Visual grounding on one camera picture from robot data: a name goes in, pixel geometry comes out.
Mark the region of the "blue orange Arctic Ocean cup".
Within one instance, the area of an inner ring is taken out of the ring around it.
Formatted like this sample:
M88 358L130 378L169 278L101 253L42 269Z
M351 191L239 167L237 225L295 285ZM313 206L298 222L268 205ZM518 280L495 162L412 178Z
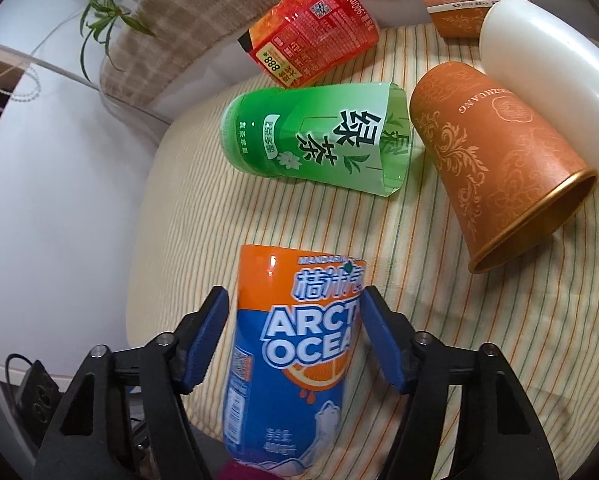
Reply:
M361 259L242 247L222 414L236 462L292 478L332 448L364 287Z

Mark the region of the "orange patterned paper cup front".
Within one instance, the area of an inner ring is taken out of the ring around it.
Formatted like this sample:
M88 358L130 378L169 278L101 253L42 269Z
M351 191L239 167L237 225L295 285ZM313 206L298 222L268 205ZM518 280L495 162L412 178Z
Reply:
M426 72L410 118L456 212L472 273L547 240L598 181L545 118L470 65L446 62Z

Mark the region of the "green tea label cup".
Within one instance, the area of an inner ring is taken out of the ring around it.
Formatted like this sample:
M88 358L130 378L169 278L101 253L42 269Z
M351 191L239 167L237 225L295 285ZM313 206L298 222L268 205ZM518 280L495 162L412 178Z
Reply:
M222 116L220 143L245 174L387 197L410 164L406 92L367 82L243 93Z

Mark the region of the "white plastic cup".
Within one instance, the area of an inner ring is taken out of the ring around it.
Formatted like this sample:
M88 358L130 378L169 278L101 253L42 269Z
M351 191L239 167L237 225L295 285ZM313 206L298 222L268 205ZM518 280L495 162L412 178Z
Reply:
M500 0L479 36L484 72L532 107L599 174L599 48L528 0Z

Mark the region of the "red label plastic cup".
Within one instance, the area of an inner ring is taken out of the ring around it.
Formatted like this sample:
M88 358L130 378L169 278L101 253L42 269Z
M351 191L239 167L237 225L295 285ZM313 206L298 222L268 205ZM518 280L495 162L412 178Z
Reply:
M280 0L239 38L284 89L313 84L378 41L377 23L360 0Z

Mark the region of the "black power adapter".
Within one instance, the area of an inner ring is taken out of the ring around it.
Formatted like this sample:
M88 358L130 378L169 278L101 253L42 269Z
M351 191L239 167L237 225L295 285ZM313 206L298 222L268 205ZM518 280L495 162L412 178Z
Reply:
M28 365L22 382L15 387L11 382L10 365L12 361L23 361ZM42 362L31 361L19 353L11 353L4 362L4 377L11 411L35 448L42 441L62 399L58 384L48 374Z

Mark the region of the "striped yellow mattress sheet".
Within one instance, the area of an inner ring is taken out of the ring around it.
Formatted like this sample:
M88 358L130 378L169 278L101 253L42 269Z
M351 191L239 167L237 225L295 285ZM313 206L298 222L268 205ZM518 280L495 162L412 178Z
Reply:
M220 149L220 117L235 96L269 84L262 75L237 84L166 131L140 211L129 342L175 327L216 285L234 292L245 244L362 258L368 282L415 327L449 346L497 344L569 478L599 442L599 183L549 242L472 274L421 143L405 185L388 198L235 170Z

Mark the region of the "spider plant in grey pot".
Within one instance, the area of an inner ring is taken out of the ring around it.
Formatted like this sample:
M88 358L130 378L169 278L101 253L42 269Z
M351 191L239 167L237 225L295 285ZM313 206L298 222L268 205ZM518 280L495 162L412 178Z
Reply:
M134 11L123 6L123 0L87 0L78 24L79 35L83 40L79 51L79 67L86 81L91 82L86 66L86 47L90 41L98 44L106 59L116 67L110 55L110 47L113 30L118 24L124 24L143 36L155 36L146 21L136 18Z

